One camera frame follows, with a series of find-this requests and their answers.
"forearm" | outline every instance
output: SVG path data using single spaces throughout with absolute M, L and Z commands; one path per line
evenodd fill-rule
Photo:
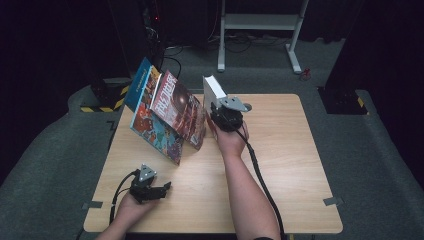
M 128 226 L 120 223 L 119 221 L 113 221 L 97 238 L 96 240 L 122 240 L 125 238 L 125 234 L 128 230 Z
M 231 214 L 238 239 L 280 239 L 278 222 L 262 192 L 240 157 L 224 157 Z

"black curtain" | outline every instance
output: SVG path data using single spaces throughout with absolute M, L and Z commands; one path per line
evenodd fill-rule
M 421 0 L 364 1 L 325 89 L 337 92 L 335 102 L 348 92 L 367 90 L 400 155 L 424 186 L 422 9 Z
M 347 38 L 363 0 L 310 0 L 299 39 L 325 42 Z

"hand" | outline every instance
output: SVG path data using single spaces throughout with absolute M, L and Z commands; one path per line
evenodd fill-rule
M 154 208 L 159 200 L 153 200 L 140 204 L 130 193 L 126 193 L 119 204 L 118 212 L 114 221 L 119 221 L 126 226 L 127 230 Z
M 96 240 L 123 239 L 125 233 L 158 203 L 159 200 L 154 200 L 140 204 L 127 192 L 119 204 L 115 220 L 113 220 Z
M 218 141 L 219 150 L 224 158 L 226 157 L 241 157 L 246 143 L 237 132 L 224 132 L 215 125 L 216 136 Z M 247 130 L 246 122 L 243 122 L 239 132 L 249 139 L 249 132 Z

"colorful book cover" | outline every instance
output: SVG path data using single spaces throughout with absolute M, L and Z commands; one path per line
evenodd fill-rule
M 130 128 L 159 152 L 180 164 L 184 139 L 150 109 L 153 94 L 161 74 L 154 66 L 139 99 Z
M 200 101 L 169 71 L 163 76 L 151 109 L 195 149 L 205 136 L 205 110 Z
M 133 82 L 130 85 L 130 88 L 125 96 L 124 103 L 128 106 L 131 111 L 135 111 L 138 101 L 140 100 L 141 93 L 144 90 L 144 86 L 147 82 L 147 77 L 150 73 L 150 69 L 152 68 L 152 64 L 144 58 L 138 67 L 137 73 L 133 79 Z

